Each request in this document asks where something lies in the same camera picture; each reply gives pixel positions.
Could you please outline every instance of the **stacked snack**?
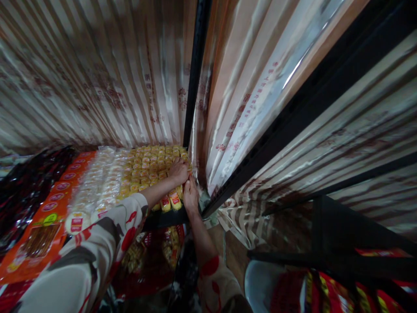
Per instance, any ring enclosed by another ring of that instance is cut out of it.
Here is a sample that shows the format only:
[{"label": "stacked snack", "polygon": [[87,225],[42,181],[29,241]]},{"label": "stacked snack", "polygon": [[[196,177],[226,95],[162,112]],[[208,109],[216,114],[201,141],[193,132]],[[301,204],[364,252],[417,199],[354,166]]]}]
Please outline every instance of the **stacked snack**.
[{"label": "stacked snack", "polygon": [[91,215],[97,208],[104,174],[111,167],[115,148],[100,147],[88,171],[83,175],[77,195],[69,206],[69,215],[65,222],[67,233],[76,235],[91,225]]},{"label": "stacked snack", "polygon": [[34,214],[22,238],[6,254],[0,265],[2,283],[16,283],[34,279],[53,260],[64,244],[66,236],[63,223],[72,193],[86,170],[85,155],[80,154],[56,182],[45,201]]},{"label": "stacked snack", "polygon": [[118,150],[110,166],[105,169],[103,184],[91,215],[91,224],[97,222],[108,210],[116,204],[116,196],[119,194],[122,182],[122,171],[125,168],[129,150]]},{"label": "stacked snack", "polygon": [[[122,186],[117,201],[129,195],[142,191],[158,181],[168,177],[169,169],[177,157],[188,161],[188,153],[180,146],[146,146],[133,149],[128,154],[128,161],[122,174]],[[182,207],[182,186],[173,189],[164,196],[152,211],[162,208],[168,212],[171,208],[179,210]]]}]

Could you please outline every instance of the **orange package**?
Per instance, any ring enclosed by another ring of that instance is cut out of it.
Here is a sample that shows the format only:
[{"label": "orange package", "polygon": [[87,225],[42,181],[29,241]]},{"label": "orange package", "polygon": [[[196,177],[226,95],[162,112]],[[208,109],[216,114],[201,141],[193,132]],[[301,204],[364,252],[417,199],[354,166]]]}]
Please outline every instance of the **orange package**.
[{"label": "orange package", "polygon": [[70,195],[50,194],[40,206],[22,238],[5,255],[0,265],[0,284],[36,278],[58,254]]}]

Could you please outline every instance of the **finger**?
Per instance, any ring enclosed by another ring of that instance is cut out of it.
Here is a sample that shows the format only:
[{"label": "finger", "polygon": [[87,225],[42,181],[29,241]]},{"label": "finger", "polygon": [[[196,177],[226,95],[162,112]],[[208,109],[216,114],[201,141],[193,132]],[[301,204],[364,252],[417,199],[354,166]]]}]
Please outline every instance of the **finger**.
[{"label": "finger", "polygon": [[190,183],[190,190],[197,189],[197,185],[196,185],[196,183],[195,183],[195,178],[194,178],[194,176],[191,176],[191,177],[190,177],[190,179],[189,179],[189,181],[191,182],[191,183]]},{"label": "finger", "polygon": [[184,186],[184,192],[190,192],[190,181],[186,181],[185,182],[185,186]]}]

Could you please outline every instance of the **plastic wrap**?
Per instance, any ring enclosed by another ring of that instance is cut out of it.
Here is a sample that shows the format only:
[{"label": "plastic wrap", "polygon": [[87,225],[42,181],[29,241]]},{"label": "plastic wrap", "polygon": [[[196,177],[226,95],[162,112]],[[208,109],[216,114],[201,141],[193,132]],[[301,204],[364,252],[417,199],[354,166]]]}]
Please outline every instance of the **plastic wrap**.
[{"label": "plastic wrap", "polygon": [[20,239],[74,156],[71,147],[45,150],[16,165],[0,182],[0,254]]}]

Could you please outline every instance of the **wrist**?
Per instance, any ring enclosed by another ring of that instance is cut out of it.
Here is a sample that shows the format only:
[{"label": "wrist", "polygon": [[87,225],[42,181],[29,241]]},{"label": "wrist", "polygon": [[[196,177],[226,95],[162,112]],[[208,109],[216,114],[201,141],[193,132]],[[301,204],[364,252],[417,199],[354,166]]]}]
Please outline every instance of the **wrist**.
[{"label": "wrist", "polygon": [[170,176],[166,180],[168,181],[171,189],[174,189],[181,184],[181,183],[178,183],[178,179],[176,179],[175,176]]}]

